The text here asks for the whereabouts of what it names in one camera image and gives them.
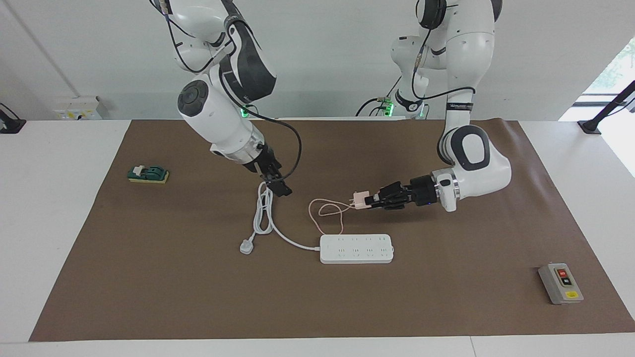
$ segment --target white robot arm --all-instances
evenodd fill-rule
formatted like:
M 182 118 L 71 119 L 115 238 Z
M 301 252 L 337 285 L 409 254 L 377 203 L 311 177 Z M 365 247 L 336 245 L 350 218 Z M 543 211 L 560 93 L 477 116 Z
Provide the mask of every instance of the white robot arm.
M 153 5 L 169 24 L 178 65 L 197 74 L 178 96 L 179 113 L 212 143 L 210 151 L 260 174 L 277 196 L 291 194 L 272 148 L 241 115 L 245 104 L 273 92 L 276 73 L 233 0 L 153 0 Z M 177 44 L 171 25 L 187 38 Z
M 494 22 L 502 0 L 420 0 L 417 18 L 422 36 L 397 39 L 392 59 L 402 78 L 395 101 L 417 112 L 425 99 L 448 95 L 445 130 L 438 143 L 439 157 L 450 168 L 414 178 L 410 185 L 395 182 L 377 194 L 357 194 L 358 208 L 396 210 L 409 202 L 417 206 L 440 202 L 448 212 L 457 201 L 501 190 L 511 181 L 511 165 L 492 144 L 487 133 L 470 125 L 475 87 L 490 68 L 494 49 Z M 428 79 L 423 68 L 446 69 L 446 93 L 425 95 Z

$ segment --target white table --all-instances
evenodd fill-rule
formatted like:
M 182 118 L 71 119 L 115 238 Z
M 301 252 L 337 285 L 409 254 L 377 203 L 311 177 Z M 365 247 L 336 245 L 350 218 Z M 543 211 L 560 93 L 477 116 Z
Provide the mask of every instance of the white table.
M 19 135 L 0 136 L 0 357 L 635 355 L 635 333 L 26 343 L 129 124 L 32 121 Z M 635 178 L 602 137 L 575 123 L 521 125 L 635 315 Z M 563 125 L 571 135 L 552 133 Z

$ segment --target white plug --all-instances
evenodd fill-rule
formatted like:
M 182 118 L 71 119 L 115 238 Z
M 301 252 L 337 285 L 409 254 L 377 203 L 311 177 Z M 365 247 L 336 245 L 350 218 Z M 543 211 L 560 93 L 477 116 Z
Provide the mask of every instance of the white plug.
M 240 252 L 242 254 L 245 255 L 249 255 L 251 254 L 251 252 L 253 251 L 253 242 L 251 242 L 248 239 L 245 239 L 241 244 L 240 244 Z
M 370 191 L 365 192 L 355 192 L 353 194 L 352 207 L 356 210 L 363 210 L 364 208 L 370 208 L 369 205 L 366 204 L 366 197 L 370 196 Z

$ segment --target white power strip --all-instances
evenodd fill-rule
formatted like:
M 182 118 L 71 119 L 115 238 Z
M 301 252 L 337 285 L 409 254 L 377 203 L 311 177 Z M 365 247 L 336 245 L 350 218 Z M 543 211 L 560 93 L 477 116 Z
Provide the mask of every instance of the white power strip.
M 394 251 L 388 234 L 325 234 L 319 248 L 324 264 L 387 264 Z

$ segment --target brown mat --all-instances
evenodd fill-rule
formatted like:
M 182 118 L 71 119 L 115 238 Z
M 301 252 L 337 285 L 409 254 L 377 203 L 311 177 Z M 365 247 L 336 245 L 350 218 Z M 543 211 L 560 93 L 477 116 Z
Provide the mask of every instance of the brown mat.
M 258 122 L 285 169 L 289 131 Z M 275 202 L 278 227 L 315 246 L 313 198 L 407 182 L 444 167 L 440 121 L 294 122 L 305 154 Z M 504 191 L 400 212 L 355 211 L 347 233 L 387 233 L 388 265 L 325 266 L 276 235 L 251 234 L 258 177 L 208 152 L 183 121 L 134 121 L 31 341 L 633 332 L 635 323 L 518 123 L 478 123 L 514 168 Z M 563 124 L 563 135 L 568 126 Z M 166 185 L 131 184 L 161 165 Z M 337 232 L 336 217 L 322 219 Z M 554 306 L 537 267 L 570 265 L 586 300 Z

